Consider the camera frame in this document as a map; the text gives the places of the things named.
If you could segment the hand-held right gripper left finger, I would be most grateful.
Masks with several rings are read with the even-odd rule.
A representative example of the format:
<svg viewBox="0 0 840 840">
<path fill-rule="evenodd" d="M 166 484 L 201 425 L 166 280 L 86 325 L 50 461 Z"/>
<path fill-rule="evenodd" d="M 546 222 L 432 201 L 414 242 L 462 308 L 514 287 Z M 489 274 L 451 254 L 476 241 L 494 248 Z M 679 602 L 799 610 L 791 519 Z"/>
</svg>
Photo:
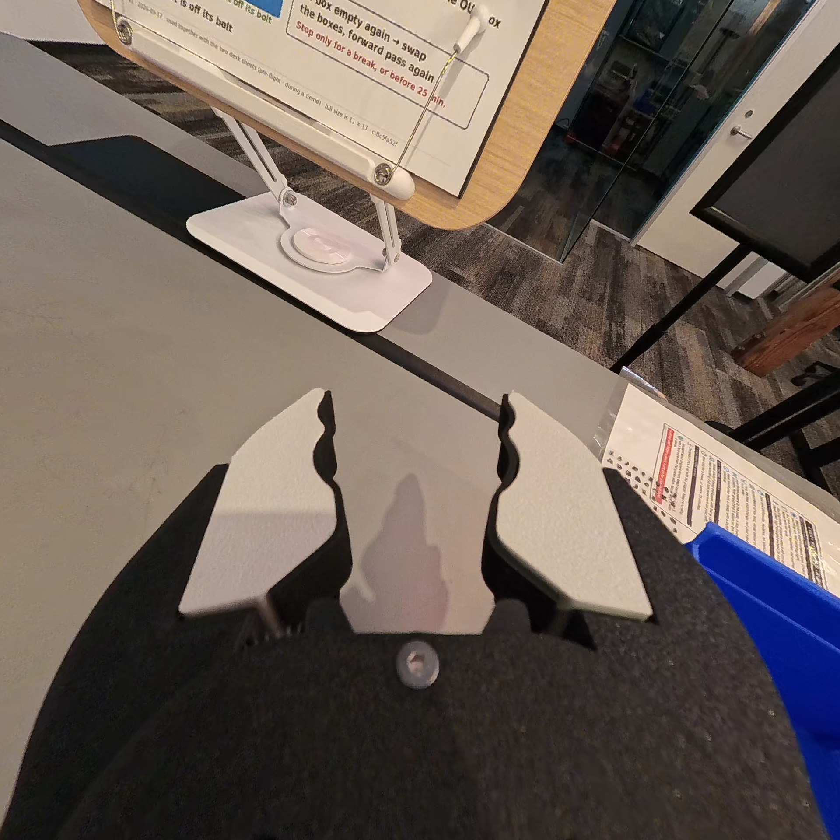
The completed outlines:
<svg viewBox="0 0 840 840">
<path fill-rule="evenodd" d="M 231 458 L 179 612 L 255 611 L 279 635 L 309 607 L 337 600 L 352 571 L 335 479 L 330 391 L 310 390 L 254 432 Z"/>
</svg>

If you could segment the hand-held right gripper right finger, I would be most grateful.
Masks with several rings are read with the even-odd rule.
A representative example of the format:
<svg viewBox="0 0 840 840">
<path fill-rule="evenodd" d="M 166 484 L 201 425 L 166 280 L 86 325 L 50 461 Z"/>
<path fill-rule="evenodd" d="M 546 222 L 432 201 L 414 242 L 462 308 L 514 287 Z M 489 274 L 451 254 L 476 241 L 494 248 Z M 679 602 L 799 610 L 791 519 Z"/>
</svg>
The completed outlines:
<svg viewBox="0 0 840 840">
<path fill-rule="evenodd" d="M 645 623 L 655 612 L 601 461 L 518 392 L 502 397 L 499 487 L 481 573 L 536 634 L 587 637 L 584 614 Z"/>
</svg>

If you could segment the blue plastic bin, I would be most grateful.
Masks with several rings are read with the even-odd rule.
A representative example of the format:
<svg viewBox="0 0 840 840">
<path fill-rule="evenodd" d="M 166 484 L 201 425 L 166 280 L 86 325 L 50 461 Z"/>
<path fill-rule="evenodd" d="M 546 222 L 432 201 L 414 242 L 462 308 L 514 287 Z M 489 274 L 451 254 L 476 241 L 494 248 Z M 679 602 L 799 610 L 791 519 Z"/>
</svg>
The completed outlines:
<svg viewBox="0 0 840 840">
<path fill-rule="evenodd" d="M 767 665 L 827 832 L 839 838 L 839 601 L 715 523 L 686 545 Z"/>
</svg>

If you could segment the laminated instruction sheet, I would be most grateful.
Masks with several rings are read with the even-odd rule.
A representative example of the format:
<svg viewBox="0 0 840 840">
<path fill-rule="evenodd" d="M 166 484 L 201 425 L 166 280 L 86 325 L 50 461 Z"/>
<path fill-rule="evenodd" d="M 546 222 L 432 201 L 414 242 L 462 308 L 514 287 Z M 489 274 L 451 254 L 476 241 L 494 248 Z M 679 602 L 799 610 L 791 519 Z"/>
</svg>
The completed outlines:
<svg viewBox="0 0 840 840">
<path fill-rule="evenodd" d="M 839 526 L 651 395 L 627 386 L 602 452 L 678 541 L 714 523 L 839 594 Z"/>
</svg>

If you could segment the wood and white document stand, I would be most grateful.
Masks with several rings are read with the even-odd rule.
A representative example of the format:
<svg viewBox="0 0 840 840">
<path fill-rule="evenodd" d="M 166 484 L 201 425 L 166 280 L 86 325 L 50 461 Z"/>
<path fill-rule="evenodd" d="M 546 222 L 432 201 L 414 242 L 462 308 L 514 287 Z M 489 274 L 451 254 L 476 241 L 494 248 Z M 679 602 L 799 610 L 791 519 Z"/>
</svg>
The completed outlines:
<svg viewBox="0 0 840 840">
<path fill-rule="evenodd" d="M 548 135 L 614 2 L 545 2 L 460 196 L 420 180 L 405 201 L 136 56 L 100 2 L 79 2 L 121 56 L 205 101 L 224 121 L 267 192 L 198 213 L 188 232 L 341 327 L 377 333 L 432 282 L 403 255 L 396 210 L 435 228 L 487 221 L 513 197 Z"/>
</svg>

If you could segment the black framed display easel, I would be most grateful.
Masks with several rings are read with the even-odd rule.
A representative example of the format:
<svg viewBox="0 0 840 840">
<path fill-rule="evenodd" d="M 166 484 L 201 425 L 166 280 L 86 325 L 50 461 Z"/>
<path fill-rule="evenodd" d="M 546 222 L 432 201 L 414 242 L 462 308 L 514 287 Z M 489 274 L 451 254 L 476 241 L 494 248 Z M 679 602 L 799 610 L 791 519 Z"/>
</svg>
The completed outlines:
<svg viewBox="0 0 840 840">
<path fill-rule="evenodd" d="M 806 82 L 692 210 L 737 242 L 663 318 L 611 367 L 627 368 L 656 344 L 739 261 L 754 252 L 799 280 L 838 267 L 838 71 Z M 838 411 L 838 371 L 738 427 L 712 426 L 760 451 L 789 439 L 802 472 L 828 490 L 838 437 L 811 447 L 803 429 Z"/>
</svg>

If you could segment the printed instruction poster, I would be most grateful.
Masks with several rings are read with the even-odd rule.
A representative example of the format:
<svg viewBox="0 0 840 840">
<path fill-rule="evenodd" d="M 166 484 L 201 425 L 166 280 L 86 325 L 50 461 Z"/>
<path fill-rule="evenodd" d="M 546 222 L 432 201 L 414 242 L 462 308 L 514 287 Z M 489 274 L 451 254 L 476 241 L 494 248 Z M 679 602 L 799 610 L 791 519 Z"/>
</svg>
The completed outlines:
<svg viewBox="0 0 840 840">
<path fill-rule="evenodd" d="M 100 2 L 132 52 L 405 201 L 460 196 L 545 2 Z"/>
</svg>

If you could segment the glass office door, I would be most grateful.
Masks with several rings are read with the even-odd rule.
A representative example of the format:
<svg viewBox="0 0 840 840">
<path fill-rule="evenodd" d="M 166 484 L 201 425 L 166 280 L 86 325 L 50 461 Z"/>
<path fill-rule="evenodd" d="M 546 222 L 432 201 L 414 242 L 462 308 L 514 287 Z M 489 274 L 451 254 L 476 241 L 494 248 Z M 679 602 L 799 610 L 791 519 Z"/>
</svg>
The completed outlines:
<svg viewBox="0 0 840 840">
<path fill-rule="evenodd" d="M 628 7 L 565 135 L 586 167 L 560 261 L 570 255 L 730 5 L 638 1 Z"/>
</svg>

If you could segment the brown wooden post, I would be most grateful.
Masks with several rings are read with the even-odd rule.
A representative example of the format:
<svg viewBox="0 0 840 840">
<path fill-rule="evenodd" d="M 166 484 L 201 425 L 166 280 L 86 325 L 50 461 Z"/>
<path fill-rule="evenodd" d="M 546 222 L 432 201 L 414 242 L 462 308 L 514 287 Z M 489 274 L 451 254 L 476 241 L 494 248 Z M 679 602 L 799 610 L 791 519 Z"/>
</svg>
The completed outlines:
<svg viewBox="0 0 840 840">
<path fill-rule="evenodd" d="M 839 270 L 801 300 L 792 303 L 781 315 L 770 320 L 730 356 L 745 371 L 765 376 L 839 325 Z"/>
</svg>

